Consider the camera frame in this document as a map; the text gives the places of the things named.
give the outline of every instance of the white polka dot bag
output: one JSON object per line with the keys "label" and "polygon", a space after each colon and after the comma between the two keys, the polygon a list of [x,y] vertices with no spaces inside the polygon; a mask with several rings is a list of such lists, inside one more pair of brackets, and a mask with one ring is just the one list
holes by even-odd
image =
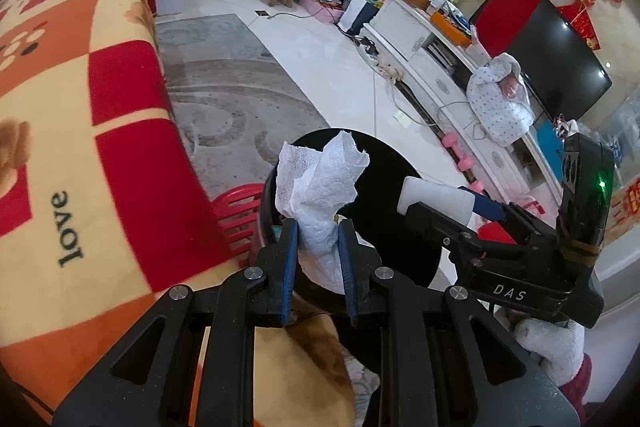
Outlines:
{"label": "white polka dot bag", "polygon": [[[513,98],[505,97],[499,84],[510,73],[517,79]],[[507,53],[493,58],[471,75],[466,96],[478,120],[498,145],[512,144],[527,134],[533,124],[534,115],[520,76],[520,65]]]}

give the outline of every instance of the white tv cabinet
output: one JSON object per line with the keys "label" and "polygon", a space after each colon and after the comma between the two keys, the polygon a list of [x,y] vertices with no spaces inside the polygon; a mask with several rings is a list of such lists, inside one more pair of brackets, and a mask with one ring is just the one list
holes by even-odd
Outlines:
{"label": "white tv cabinet", "polygon": [[542,219],[555,226],[562,188],[538,147],[533,127],[509,147],[492,141],[466,101],[459,75],[451,74],[450,68],[447,72],[442,57],[433,52],[436,46],[446,46],[457,70],[466,68],[469,76],[478,66],[463,48],[449,41],[425,12],[403,0],[386,0],[360,35],[375,43],[381,63],[401,71],[402,81],[437,127],[458,136],[460,148],[475,159],[474,176],[492,198],[508,203],[532,196],[546,211]]}

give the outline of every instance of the gray rug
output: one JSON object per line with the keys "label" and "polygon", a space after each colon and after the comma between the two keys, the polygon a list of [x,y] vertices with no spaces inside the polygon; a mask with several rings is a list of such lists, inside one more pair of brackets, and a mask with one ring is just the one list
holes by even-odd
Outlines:
{"label": "gray rug", "polygon": [[284,140],[328,127],[236,15],[156,26],[182,142],[209,198],[262,183]]}

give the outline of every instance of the black tv screen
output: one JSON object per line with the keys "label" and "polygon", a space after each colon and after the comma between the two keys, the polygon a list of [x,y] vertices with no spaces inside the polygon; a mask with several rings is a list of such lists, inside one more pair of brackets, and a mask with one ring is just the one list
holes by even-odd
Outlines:
{"label": "black tv screen", "polygon": [[577,120],[611,86],[586,42],[550,0],[541,0],[506,52],[549,117]]}

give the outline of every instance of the crumpled paper towel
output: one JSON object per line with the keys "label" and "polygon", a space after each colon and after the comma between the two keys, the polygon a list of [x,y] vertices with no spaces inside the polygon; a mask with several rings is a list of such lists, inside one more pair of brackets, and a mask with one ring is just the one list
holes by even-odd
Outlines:
{"label": "crumpled paper towel", "polygon": [[355,182],[369,165],[351,134],[340,131],[322,152],[284,143],[276,176],[276,208],[300,226],[298,261],[309,279],[344,294],[335,213],[355,200]]}

